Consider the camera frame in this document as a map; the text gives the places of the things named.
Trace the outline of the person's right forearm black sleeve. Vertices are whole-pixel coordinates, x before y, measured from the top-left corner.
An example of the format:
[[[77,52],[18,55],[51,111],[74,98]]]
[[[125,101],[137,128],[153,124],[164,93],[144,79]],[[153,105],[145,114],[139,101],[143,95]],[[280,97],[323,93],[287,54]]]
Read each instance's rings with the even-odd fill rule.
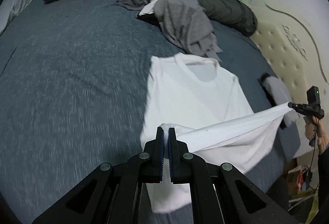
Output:
[[[328,147],[319,155],[318,170],[319,170],[319,214],[324,220],[328,220]]]

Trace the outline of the person's right hand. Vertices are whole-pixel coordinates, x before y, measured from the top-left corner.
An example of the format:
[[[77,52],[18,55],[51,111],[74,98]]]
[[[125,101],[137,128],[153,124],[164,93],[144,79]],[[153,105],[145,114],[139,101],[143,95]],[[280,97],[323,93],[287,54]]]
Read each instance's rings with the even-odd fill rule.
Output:
[[[319,154],[322,154],[328,148],[328,134],[324,128],[322,120],[316,117],[305,116],[305,136],[307,139],[311,140],[317,137],[317,145],[319,149]]]

